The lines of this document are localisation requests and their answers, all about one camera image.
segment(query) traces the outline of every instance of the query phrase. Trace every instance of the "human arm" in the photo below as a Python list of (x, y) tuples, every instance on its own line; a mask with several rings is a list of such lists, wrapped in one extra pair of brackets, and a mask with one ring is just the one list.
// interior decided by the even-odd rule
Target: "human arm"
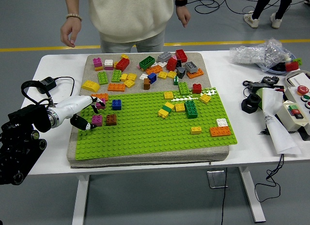
[[(79, 14), (79, 0), (65, 0), (68, 14)], [(81, 30), (81, 20), (78, 17), (68, 17), (61, 27), (61, 41), (69, 47), (75, 47), (74, 43)]]
[(175, 10), (179, 20), (185, 28), (190, 20), (190, 13), (188, 9), (186, 6), (176, 6)]

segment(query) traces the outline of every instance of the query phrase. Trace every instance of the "black wristwatch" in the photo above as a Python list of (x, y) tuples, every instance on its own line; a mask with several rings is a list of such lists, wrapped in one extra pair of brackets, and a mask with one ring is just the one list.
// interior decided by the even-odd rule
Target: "black wristwatch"
[(187, 0), (175, 0), (174, 4), (175, 6), (182, 7), (182, 6), (187, 5)]

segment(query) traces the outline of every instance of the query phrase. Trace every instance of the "table leg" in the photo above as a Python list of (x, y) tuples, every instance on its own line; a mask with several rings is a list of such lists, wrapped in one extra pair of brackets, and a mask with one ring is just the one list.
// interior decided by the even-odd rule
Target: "table leg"
[(72, 225), (84, 224), (89, 175), (78, 176), (77, 197), (74, 206)]
[(248, 196), (248, 202), (250, 204), (254, 222), (256, 223), (266, 222), (261, 203), (257, 200), (255, 196), (254, 183), (248, 167), (239, 167), (239, 171), (243, 181), (244, 188)]

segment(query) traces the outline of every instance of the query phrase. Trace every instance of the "white paper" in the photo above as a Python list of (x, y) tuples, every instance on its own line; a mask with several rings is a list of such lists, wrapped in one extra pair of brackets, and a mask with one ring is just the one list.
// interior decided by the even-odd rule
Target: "white paper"
[(271, 88), (263, 88), (263, 113), (271, 139), (278, 154), (301, 154), (289, 132), (275, 117), (282, 106), (283, 93)]

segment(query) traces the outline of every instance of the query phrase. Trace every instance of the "bracelet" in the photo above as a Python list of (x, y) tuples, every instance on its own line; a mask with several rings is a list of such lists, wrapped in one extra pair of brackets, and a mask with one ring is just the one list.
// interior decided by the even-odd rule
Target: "bracelet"
[(69, 17), (76, 17), (76, 18), (79, 18), (80, 21), (82, 21), (82, 18), (78, 14), (70, 13), (66, 15), (66, 19), (68, 19)]

